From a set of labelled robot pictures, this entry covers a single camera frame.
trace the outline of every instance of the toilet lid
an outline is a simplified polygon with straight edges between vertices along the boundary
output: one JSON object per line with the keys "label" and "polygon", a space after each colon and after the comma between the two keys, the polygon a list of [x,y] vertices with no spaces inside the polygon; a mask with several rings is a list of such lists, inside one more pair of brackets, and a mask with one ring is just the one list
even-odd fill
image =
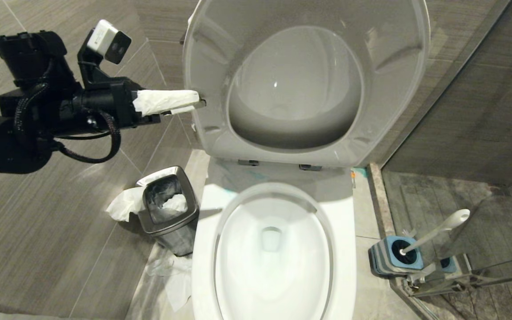
{"label": "toilet lid", "polygon": [[423,0],[201,0],[184,81],[210,156],[347,167],[410,102],[428,49]]}
{"label": "toilet lid", "polygon": [[223,214],[215,257],[222,318],[321,319],[332,257],[315,200],[288,184],[260,184]]}

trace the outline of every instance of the toilet brush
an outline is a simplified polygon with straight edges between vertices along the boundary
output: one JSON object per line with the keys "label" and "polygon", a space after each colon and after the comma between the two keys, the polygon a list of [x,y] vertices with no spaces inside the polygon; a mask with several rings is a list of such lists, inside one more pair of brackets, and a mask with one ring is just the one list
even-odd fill
{"label": "toilet brush", "polygon": [[452,231],[455,227],[458,227],[462,223],[464,223],[469,218],[469,210],[468,209],[461,209],[457,210],[456,212],[452,213],[441,225],[438,225],[434,228],[434,230],[430,231],[427,235],[423,236],[420,240],[416,241],[415,243],[409,245],[405,249],[400,249],[400,254],[405,256],[410,251],[416,249],[417,247],[420,247],[424,243],[427,243],[428,241],[431,241],[433,238],[435,238],[440,233],[446,232],[446,231]]}
{"label": "toilet brush", "polygon": [[419,273],[424,269],[419,247],[437,235],[453,230],[468,218],[469,210],[458,210],[418,241],[412,237],[400,236],[388,236],[382,239],[368,250],[372,272],[385,277]]}

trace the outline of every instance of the trash can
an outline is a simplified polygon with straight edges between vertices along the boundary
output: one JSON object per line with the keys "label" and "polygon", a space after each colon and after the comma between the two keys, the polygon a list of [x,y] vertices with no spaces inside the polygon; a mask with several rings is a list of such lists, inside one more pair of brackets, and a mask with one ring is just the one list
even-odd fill
{"label": "trash can", "polygon": [[[147,184],[144,190],[146,209],[138,213],[142,228],[175,256],[190,255],[199,221],[199,204],[191,183],[179,166],[155,172],[154,176],[157,179]],[[186,210],[163,208],[177,194],[185,197]]]}

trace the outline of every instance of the toilet bowl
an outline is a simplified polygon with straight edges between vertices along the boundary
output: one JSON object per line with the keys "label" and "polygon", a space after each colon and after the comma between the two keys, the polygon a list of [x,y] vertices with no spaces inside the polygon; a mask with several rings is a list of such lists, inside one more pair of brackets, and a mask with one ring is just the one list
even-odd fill
{"label": "toilet bowl", "polygon": [[184,81],[211,156],[193,248],[197,320],[350,319],[353,184],[424,72],[423,0],[201,0]]}

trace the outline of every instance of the white tissue paper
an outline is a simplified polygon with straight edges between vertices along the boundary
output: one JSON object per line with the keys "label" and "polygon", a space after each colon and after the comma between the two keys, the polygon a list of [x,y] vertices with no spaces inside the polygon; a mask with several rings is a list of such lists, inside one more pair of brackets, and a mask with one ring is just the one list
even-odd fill
{"label": "white tissue paper", "polygon": [[137,187],[124,190],[108,205],[106,211],[116,221],[130,221],[130,212],[138,213],[145,210],[144,190],[146,187]]}
{"label": "white tissue paper", "polygon": [[187,212],[187,200],[182,194],[176,194],[171,199],[167,200],[163,206],[163,209],[173,209],[181,213]]}
{"label": "white tissue paper", "polygon": [[142,117],[158,115],[165,111],[172,114],[193,111],[193,104],[199,102],[199,93],[193,90],[139,90],[133,101]]}
{"label": "white tissue paper", "polygon": [[167,300],[173,312],[183,307],[191,296],[191,269],[193,259],[176,257],[167,249],[162,249],[160,257],[146,267],[150,276],[163,277]]}

